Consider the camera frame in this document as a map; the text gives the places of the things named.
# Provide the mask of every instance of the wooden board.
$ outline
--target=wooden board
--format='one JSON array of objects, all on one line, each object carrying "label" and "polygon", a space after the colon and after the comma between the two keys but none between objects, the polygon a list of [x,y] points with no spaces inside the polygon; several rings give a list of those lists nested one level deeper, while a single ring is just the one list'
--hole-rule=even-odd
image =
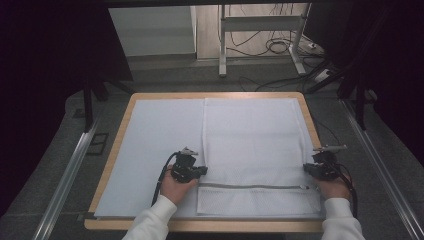
[{"label": "wooden board", "polygon": [[[311,115],[305,98],[298,92],[196,92],[196,93],[136,93],[132,95],[115,141],[113,143],[109,158],[100,178],[96,193],[94,194],[89,213],[94,213],[100,198],[109,181],[113,166],[118,156],[119,149],[124,139],[132,110],[137,100],[145,99],[203,99],[203,98],[297,98],[305,119],[306,126],[311,136],[314,148],[320,147],[319,138],[315,130]],[[133,219],[85,219],[85,227],[92,230],[128,230]],[[293,220],[210,220],[210,219],[187,219],[172,220],[169,222],[171,232],[321,232],[322,222],[311,219]]]}]

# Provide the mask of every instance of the metal frame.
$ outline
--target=metal frame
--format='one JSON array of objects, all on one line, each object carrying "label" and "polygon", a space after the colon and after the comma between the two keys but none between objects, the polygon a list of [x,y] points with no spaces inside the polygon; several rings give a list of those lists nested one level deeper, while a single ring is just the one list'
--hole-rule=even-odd
[{"label": "metal frame", "polygon": [[297,73],[305,75],[306,71],[297,52],[302,37],[311,3],[307,3],[300,16],[255,16],[255,17],[225,17],[225,5],[221,5],[221,50],[219,54],[219,76],[227,75],[227,57],[225,46],[226,32],[248,31],[294,31],[296,37],[289,47],[290,56]]},{"label": "metal frame", "polygon": [[56,224],[57,218],[62,210],[62,207],[68,197],[69,191],[71,190],[72,184],[74,183],[75,177],[81,166],[82,160],[84,159],[85,153],[90,145],[91,139],[96,131],[100,116],[98,116],[91,128],[81,135],[81,138],[69,160],[68,166],[66,167],[62,178],[44,212],[43,218],[35,231],[33,240],[49,239],[50,234]]}]

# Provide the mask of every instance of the gray floor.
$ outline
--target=gray floor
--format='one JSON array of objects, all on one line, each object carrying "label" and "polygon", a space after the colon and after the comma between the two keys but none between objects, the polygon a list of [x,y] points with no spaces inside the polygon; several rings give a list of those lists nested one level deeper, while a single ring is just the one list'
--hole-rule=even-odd
[{"label": "gray floor", "polygon": [[[290,59],[230,61],[228,76],[218,77],[217,61],[199,62],[194,59],[133,60],[134,82],[126,85],[138,92],[232,92],[253,91],[258,84],[295,77]],[[282,81],[274,88],[260,91],[297,91],[313,82]],[[337,157],[351,171],[359,198],[359,220],[367,239],[411,239],[380,179],[358,141],[339,100],[334,83],[319,92],[306,95],[309,110],[317,120],[322,144],[347,144],[348,150]],[[130,96],[107,85],[110,97],[106,102],[93,100],[100,116],[96,133],[108,133],[103,154],[91,146],[82,162],[71,191],[61,210],[50,239],[121,239],[124,231],[90,231],[84,228],[83,218],[97,187],[108,153]],[[56,189],[63,171],[78,143],[84,119],[75,117],[83,108],[82,94],[71,96],[62,125],[47,149],[38,168],[31,176],[9,211],[0,221],[0,239],[31,239]],[[383,157],[389,172],[413,207],[419,219],[424,219],[424,191],[421,183],[424,170],[406,147],[388,129],[372,109],[366,106],[367,132]],[[171,234],[168,239],[320,239],[321,234]]]}]

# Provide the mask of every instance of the table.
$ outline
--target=table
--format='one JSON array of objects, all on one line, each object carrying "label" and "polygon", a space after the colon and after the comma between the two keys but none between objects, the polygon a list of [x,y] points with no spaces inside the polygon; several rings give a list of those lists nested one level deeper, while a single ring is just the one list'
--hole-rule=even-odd
[{"label": "table", "polygon": [[[104,168],[102,177],[93,197],[89,216],[96,211],[100,198],[106,188],[119,148],[122,144],[125,131],[131,118],[132,110],[137,100],[141,99],[200,99],[200,98],[297,98],[301,107],[306,126],[311,136],[314,148],[320,147],[317,132],[312,122],[311,115],[305,99],[298,92],[281,93],[247,93],[247,92],[198,92],[198,93],[136,93],[132,95],[128,103],[124,117],[115,138],[112,150]],[[127,230],[132,219],[96,219],[90,217],[85,219],[85,227],[91,230]],[[222,220],[222,219],[187,219],[172,220],[169,222],[171,232],[320,232],[320,219],[253,219],[253,220]]]},{"label": "table", "polygon": [[[327,0],[313,0],[313,1],[311,0],[311,1],[307,1],[307,2],[315,3],[315,2],[326,2],[326,1]],[[207,4],[215,4],[215,5],[218,5],[218,4],[255,4],[255,3],[276,3],[276,2],[281,3],[280,1],[274,1],[274,0],[269,0],[269,1],[267,0],[265,2],[258,1],[258,0],[234,0],[234,1],[206,0],[206,1],[200,1],[200,2],[197,1],[197,0],[188,0],[188,1],[179,1],[179,0],[177,0],[177,1],[171,1],[171,0],[157,0],[157,1],[156,0],[148,0],[148,1],[144,1],[144,0],[123,0],[123,1],[121,1],[121,0],[104,0],[104,1],[100,1],[100,0],[65,0],[65,1],[61,1],[60,3],[58,3],[58,2],[51,3],[50,2],[49,4],[51,4],[51,5],[67,5],[67,4],[70,4],[70,5],[78,5],[79,7],[83,7],[84,4],[89,5],[89,4],[101,3],[101,4],[105,5],[106,7],[150,7],[150,6],[207,5]],[[305,1],[293,0],[293,1],[287,1],[287,2],[293,2],[293,3],[299,2],[300,3],[300,2],[305,2]],[[363,52],[363,53],[367,52],[366,49],[367,49],[366,47],[363,47],[363,49],[361,49],[361,52]],[[68,170],[65,171],[65,174],[64,174],[62,179],[64,179],[64,180],[69,179],[68,175],[66,175],[67,172],[68,172]],[[66,196],[69,192],[69,190],[66,190],[66,189],[62,190],[62,189],[65,189],[65,188],[62,185],[59,185],[56,192],[55,192],[55,195],[52,197],[51,203],[49,204],[49,207],[47,208],[46,213],[44,214],[44,216],[47,216],[47,217],[43,216],[43,219],[40,222],[40,226],[37,228],[35,239],[46,239],[43,236],[49,236],[50,233],[51,233],[51,230],[55,226],[55,221],[56,221],[57,216],[60,212],[60,209],[62,208],[62,205],[57,204],[57,202],[58,202],[57,200],[59,198],[56,197],[56,195],[59,196],[59,194],[56,194],[56,193],[59,192],[59,193],[62,194],[61,196],[65,196],[65,198],[66,198]],[[399,207],[399,205],[402,205],[402,203],[405,203],[405,199],[403,198],[402,195],[401,195],[401,197],[402,197],[401,198],[402,201],[400,201],[401,204],[399,204],[399,202],[396,202],[396,204],[395,204],[396,207]],[[395,196],[394,199],[396,201],[398,201],[399,197]],[[407,209],[408,211],[404,211],[405,208],[402,207],[402,206],[399,209],[400,210],[398,212],[400,212],[399,214],[401,214],[402,219],[406,218],[408,221],[409,221],[410,218],[415,219],[413,215],[412,215],[412,217],[409,217],[410,215],[403,214],[404,212],[409,213],[410,211],[408,209]],[[412,223],[411,222],[409,222],[409,223],[405,222],[405,225],[407,226],[408,231],[410,229],[412,229],[412,230],[410,230],[411,236],[413,235],[413,233],[415,233],[415,235],[417,235],[417,233],[422,235],[422,230],[421,230],[419,224],[417,225],[416,221],[412,222]]]}]

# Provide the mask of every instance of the white cloth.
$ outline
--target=white cloth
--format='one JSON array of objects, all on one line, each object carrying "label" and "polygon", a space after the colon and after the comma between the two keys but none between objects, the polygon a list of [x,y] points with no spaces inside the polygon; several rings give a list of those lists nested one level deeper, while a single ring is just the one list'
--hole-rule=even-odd
[{"label": "white cloth", "polygon": [[[196,165],[202,165],[202,121],[203,99],[138,100],[95,216],[135,217],[148,209],[173,152],[187,146],[199,152]],[[195,215],[196,200],[196,191],[187,194],[182,216]]]},{"label": "white cloth", "polygon": [[352,216],[350,203],[344,198],[330,198],[324,203],[327,211],[323,222],[324,235],[322,239],[357,240],[365,239],[359,221]]},{"label": "white cloth", "polygon": [[159,195],[156,203],[142,211],[133,222],[123,240],[163,240],[168,235],[168,221],[177,211],[177,206],[168,198]]},{"label": "white cloth", "polygon": [[198,213],[320,212],[320,195],[303,171],[313,151],[297,99],[206,99],[202,138],[209,169],[200,179]]},{"label": "white cloth", "polygon": [[[323,223],[322,240],[362,240],[361,224],[353,218],[349,201],[341,198],[325,202],[327,217]],[[176,206],[164,196],[155,205],[142,211],[134,220],[123,240],[164,240],[168,234],[167,223]]]}]

